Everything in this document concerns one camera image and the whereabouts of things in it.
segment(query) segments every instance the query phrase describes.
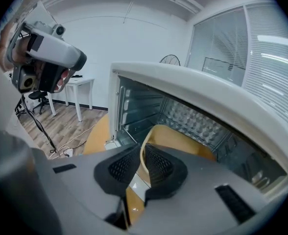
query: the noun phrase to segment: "hand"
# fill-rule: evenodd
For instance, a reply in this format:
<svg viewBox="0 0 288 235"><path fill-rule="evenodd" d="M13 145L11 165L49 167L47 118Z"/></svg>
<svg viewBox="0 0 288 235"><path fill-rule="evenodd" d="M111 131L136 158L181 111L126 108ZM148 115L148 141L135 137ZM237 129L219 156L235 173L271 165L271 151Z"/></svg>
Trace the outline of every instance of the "hand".
<svg viewBox="0 0 288 235"><path fill-rule="evenodd" d="M14 68L13 64L9 62L9 60L6 57L6 42L8 38L8 33L10 31L11 24L8 23L5 28L2 30L0 34L0 67L3 69L3 71L10 71ZM31 37L23 37L22 39L19 39L16 42L15 47L12 50L12 58L15 62L26 64L28 61L28 58L26 56L26 50L27 50L27 44L29 42ZM41 75L43 72L45 63L41 61L35 62L35 73L38 80L41 79ZM64 79L68 76L69 70L64 71L61 74L61 77L57 83L57 86L55 87L55 90L58 90L58 86L62 86L64 83Z"/></svg>

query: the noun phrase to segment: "person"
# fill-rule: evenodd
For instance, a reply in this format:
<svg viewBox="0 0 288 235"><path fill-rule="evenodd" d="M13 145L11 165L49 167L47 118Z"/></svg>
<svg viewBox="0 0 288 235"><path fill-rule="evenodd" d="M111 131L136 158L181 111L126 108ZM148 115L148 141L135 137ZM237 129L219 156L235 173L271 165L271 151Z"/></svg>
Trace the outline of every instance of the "person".
<svg viewBox="0 0 288 235"><path fill-rule="evenodd" d="M15 114L15 107L21 99L21 94L11 84L11 82L3 75L6 71L11 71L14 65L9 62L6 57L7 45L12 37L12 31L15 28L15 13L18 11L24 0L14 0L11 6L0 21L0 131L23 139L30 147L38 148L34 140L27 131L22 127L20 121ZM26 62L26 47L30 37L23 37L16 42L12 51L12 57L17 63ZM43 70L43 62L35 63L35 72L37 79L41 78ZM68 71L62 73L58 85L61 86L64 78L67 77Z"/></svg>

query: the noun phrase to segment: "white wall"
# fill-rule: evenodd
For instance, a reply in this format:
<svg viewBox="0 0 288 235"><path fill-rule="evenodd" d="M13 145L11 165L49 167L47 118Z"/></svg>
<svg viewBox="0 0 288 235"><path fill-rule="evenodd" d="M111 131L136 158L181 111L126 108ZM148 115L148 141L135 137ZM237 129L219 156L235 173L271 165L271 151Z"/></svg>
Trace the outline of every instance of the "white wall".
<svg viewBox="0 0 288 235"><path fill-rule="evenodd" d="M192 38L193 35L193 27L195 24L210 18L214 15L227 11L229 9L236 8L237 6L241 6L245 3L253 3L258 1L265 1L265 0L213 0L209 2L204 9L194 15L189 21L189 35Z"/></svg>
<svg viewBox="0 0 288 235"><path fill-rule="evenodd" d="M133 6L124 20L129 3ZM93 105L108 107L110 64L114 61L159 62L175 54L182 63L190 41L186 10L167 0L66 0L48 8L65 28L66 42L81 49L87 62L77 74L95 78ZM89 87L79 88L88 104ZM64 93L54 99L64 100Z"/></svg>

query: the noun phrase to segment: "toaster oven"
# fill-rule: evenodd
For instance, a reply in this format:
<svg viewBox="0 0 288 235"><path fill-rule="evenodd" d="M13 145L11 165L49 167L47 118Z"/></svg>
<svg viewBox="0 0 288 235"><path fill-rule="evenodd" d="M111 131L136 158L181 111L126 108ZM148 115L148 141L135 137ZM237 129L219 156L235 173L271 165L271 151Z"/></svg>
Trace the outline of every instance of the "toaster oven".
<svg viewBox="0 0 288 235"><path fill-rule="evenodd" d="M162 124L208 147L268 199L288 192L288 127L243 88L186 67L119 62L109 92L106 147L142 143Z"/></svg>

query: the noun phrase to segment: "power strip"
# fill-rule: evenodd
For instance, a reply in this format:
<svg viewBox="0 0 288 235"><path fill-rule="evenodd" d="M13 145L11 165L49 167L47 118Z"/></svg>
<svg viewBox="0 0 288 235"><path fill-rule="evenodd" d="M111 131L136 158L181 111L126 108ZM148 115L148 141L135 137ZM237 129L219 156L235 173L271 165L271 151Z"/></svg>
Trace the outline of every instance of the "power strip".
<svg viewBox="0 0 288 235"><path fill-rule="evenodd" d="M67 158L69 157L72 157L73 156L73 149L67 149L65 152L64 152L64 154L66 155L69 155L69 156L66 156Z"/></svg>

